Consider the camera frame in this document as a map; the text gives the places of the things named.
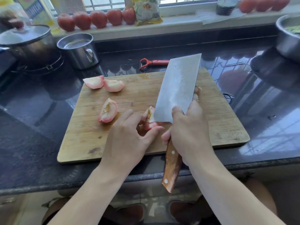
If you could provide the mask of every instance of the cutting board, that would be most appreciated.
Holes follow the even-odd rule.
[[[133,109],[143,113],[149,106],[155,107],[164,74],[151,72],[106,77],[124,81],[125,87],[114,93],[104,88],[91,90],[84,85],[59,149],[58,162],[100,159],[111,125],[124,111]],[[197,85],[202,88],[199,103],[208,120],[212,146],[227,147],[248,142],[250,137],[245,128],[205,68],[199,68]],[[107,98],[117,102],[118,114],[111,123],[102,124],[97,122],[97,117]],[[166,149],[159,136],[146,154],[164,153]]]

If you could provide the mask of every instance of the person's left hand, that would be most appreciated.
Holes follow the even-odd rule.
[[[140,136],[137,126],[146,119],[145,114],[125,111],[112,125],[108,134],[100,165],[124,175],[141,161],[147,148],[164,130],[162,126],[152,128],[145,136]]]

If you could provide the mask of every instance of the jar with dark liquid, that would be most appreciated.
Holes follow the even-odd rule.
[[[235,9],[238,0],[218,0],[216,14],[229,16]]]

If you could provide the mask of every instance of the window sill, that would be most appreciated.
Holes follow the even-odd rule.
[[[276,20],[287,14],[299,14],[300,4],[289,5],[280,12],[253,12],[243,15],[239,18],[232,18],[226,21],[202,24],[201,20],[196,15],[181,15],[164,17],[163,23],[154,25],[134,26],[126,25],[125,23],[120,26],[112,26],[108,23],[104,29],[97,29],[92,25],[92,28],[84,32],[90,33],[94,36],[95,41],[112,40],[129,37],[140,37],[149,35],[169,34],[178,32],[189,32],[197,30],[212,30],[219,28],[234,28],[234,27],[247,27],[254,25],[267,25],[273,24]],[[61,38],[69,34],[82,32],[79,29],[75,29],[74,32],[65,32],[63,30],[53,36]]]

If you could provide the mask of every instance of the black countertop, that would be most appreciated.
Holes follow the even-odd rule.
[[[202,53],[201,67],[223,93],[234,95],[228,102],[251,138],[215,151],[229,170],[300,162],[300,67],[271,48],[274,43],[275,37],[265,37],[103,52],[100,65],[85,71],[65,60],[46,75],[8,72],[0,78],[0,195],[80,187],[99,162],[59,164],[56,157],[82,79],[140,73],[141,58]],[[163,155],[145,156],[126,181],[162,178],[163,167]],[[189,174],[183,166],[180,175]]]

